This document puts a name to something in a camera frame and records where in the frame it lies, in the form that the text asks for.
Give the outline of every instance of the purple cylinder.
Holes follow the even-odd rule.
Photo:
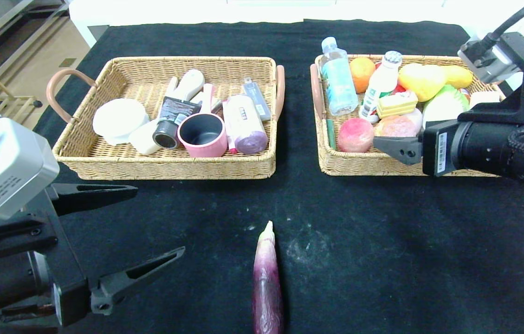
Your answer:
[[[248,135],[240,135],[235,140],[235,148],[243,154],[257,154],[266,150],[268,136],[262,131],[251,131]]]

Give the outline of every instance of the orange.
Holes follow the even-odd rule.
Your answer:
[[[369,58],[355,58],[350,62],[350,73],[353,75],[355,91],[364,93],[369,85],[369,78],[375,72],[375,64]]]

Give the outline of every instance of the yellow mango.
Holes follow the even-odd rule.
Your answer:
[[[402,87],[414,91],[419,102],[432,99],[446,84],[446,74],[437,65],[407,64],[398,72],[398,82]]]
[[[446,84],[453,88],[467,88],[472,84],[472,72],[467,68],[457,65],[442,66],[446,73]]]

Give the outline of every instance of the white bowl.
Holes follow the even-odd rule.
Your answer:
[[[108,144],[130,142],[130,134],[149,122],[144,106],[134,99],[115,99],[103,104],[92,118],[92,129]]]

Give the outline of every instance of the wicker basket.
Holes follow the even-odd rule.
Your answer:
[[[216,87],[216,97],[226,99],[241,93],[243,78],[259,85],[272,120],[264,124],[268,148],[259,154],[229,154],[219,158],[190,158],[184,147],[160,149],[143,156],[130,144],[111,146],[92,130],[92,118],[101,105],[116,98],[136,99],[155,118],[171,77],[181,78],[196,68],[207,83]],[[74,116],[54,99],[53,87],[67,74],[92,85]],[[68,122],[56,142],[56,159],[84,180],[187,180],[260,179],[275,171],[277,121],[285,97],[285,71],[263,57],[124,57],[110,60],[96,81],[81,72],[66,69],[54,75],[47,86],[48,101]]]
[[[341,152],[330,148],[328,144],[326,119],[334,121],[334,133],[338,136],[340,126],[352,117],[357,117],[357,112],[344,116],[332,116],[329,112],[328,101],[324,99],[325,84],[320,79],[318,68],[319,59],[322,55],[315,58],[315,63],[311,65],[311,87],[313,93],[313,106],[315,109],[315,126],[317,132],[317,155],[319,158],[320,169],[333,176],[342,175],[413,175],[424,176],[423,164],[404,165],[398,160],[391,158],[389,155],[371,148],[367,153],[348,153]],[[368,57],[374,63],[381,61],[382,55],[349,55],[349,61],[357,57]],[[434,57],[434,56],[404,56],[402,65],[408,63],[419,64],[437,64],[437,65],[459,65],[466,67],[459,57]],[[483,84],[478,79],[468,87],[468,91],[498,91],[501,96],[503,93],[496,85]],[[359,94],[359,101],[362,101],[363,94]],[[479,171],[472,171],[470,169],[462,169],[453,171],[447,175],[450,176],[468,176],[468,177],[495,177],[493,174],[481,173]]]

